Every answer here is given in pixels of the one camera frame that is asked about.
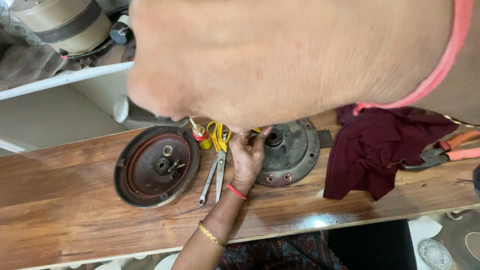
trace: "red thread bracelet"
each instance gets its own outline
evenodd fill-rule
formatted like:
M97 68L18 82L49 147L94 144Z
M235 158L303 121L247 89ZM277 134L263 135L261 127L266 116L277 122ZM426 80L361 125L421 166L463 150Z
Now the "red thread bracelet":
M244 195L242 195L236 188L234 188L234 186L232 186L232 184L228 184L227 185L228 188L233 192L235 193L238 197L242 198L242 199L246 199L247 197L245 197Z

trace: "patterned fabric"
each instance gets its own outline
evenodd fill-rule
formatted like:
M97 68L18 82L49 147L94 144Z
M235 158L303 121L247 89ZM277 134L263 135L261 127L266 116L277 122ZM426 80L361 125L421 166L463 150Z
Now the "patterned fabric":
M217 270L347 270L320 232L229 244Z

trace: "red and yellow bottle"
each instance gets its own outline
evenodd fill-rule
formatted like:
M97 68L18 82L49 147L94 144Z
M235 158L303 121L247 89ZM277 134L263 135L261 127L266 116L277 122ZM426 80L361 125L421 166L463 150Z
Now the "red and yellow bottle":
M210 149L213 143L212 138L210 138L210 135L208 135L207 130L205 130L205 128L202 126L195 124L191 117L190 122L192 122L192 134L195 140L197 140L198 146L203 150Z

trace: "gold bangle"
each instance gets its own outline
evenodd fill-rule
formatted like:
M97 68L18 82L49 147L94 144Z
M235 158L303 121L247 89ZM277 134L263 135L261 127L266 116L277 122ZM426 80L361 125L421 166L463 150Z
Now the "gold bangle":
M207 229L204 228L202 225L202 221L198 222L198 228L200 228L200 231L202 231L206 236L210 237L210 239L213 240L213 242L219 244L221 247L226 247L227 244L222 243L222 241L218 240L215 236L213 236Z

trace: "rusty metal plate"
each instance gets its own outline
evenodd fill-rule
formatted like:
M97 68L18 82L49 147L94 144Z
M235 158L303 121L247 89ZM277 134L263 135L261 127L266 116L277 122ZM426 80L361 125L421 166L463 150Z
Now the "rusty metal plate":
M265 159L256 182L286 186L305 177L320 154L317 130L308 118L272 126L265 141Z
M162 206L180 195L195 175L198 145L190 132L154 126L137 135L117 160L114 185L126 203Z

